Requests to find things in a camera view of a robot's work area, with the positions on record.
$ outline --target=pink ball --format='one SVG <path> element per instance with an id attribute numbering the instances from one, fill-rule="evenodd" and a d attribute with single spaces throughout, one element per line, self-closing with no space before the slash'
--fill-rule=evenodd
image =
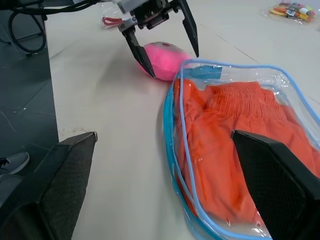
<path id="1" fill-rule="evenodd" d="M 155 77 L 173 81 L 183 61 L 191 57 L 179 47 L 166 42 L 152 42 L 144 46 L 153 67 Z"/>

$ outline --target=sneaker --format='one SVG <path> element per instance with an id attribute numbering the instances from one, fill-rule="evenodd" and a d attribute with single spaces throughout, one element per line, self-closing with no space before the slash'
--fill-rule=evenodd
<path id="1" fill-rule="evenodd" d="M 9 157 L 0 158 L 0 175 L 15 174 L 21 171 L 29 162 L 29 154 L 20 152 Z"/>

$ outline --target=orange shorts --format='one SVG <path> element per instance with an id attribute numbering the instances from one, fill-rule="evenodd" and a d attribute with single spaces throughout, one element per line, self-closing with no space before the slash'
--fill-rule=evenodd
<path id="1" fill-rule="evenodd" d="M 178 164 L 192 194 L 182 138 L 179 80 L 173 91 Z M 320 176 L 320 154 L 310 144 L 293 109 L 279 104 L 274 93 L 262 89 L 257 82 L 234 82 L 199 90 L 193 81 L 185 79 L 183 109 L 197 196 L 209 215 L 233 223 L 262 222 L 247 189 L 231 139 L 232 130 L 284 143 L 310 171 Z"/>

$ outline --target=gray floor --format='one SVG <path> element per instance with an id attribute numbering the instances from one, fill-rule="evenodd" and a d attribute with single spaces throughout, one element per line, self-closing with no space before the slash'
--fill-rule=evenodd
<path id="1" fill-rule="evenodd" d="M 0 24 L 4 26 L 4 30 L 7 28 L 9 14 L 6 11 L 0 16 Z M 39 31 L 33 20 L 25 15 L 17 17 L 13 29 L 17 37 Z M 2 40 L 7 37 L 4 30 L 0 29 Z M 22 43 L 28 48 L 36 48 L 41 44 L 41 37 L 24 40 Z M 0 43 L 0 158 L 28 152 L 30 162 L 19 173 L 25 176 L 35 170 L 57 142 L 57 121 L 47 49 L 27 57 L 12 45 Z"/>

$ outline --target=elastic waistband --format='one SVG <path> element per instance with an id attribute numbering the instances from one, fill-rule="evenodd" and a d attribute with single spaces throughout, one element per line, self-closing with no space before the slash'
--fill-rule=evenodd
<path id="1" fill-rule="evenodd" d="M 250 118 L 287 119 L 274 93 L 261 88 L 258 82 L 207 86 L 205 91 L 210 91 L 212 96 L 206 104 L 206 111 L 215 110 L 226 115 Z"/>

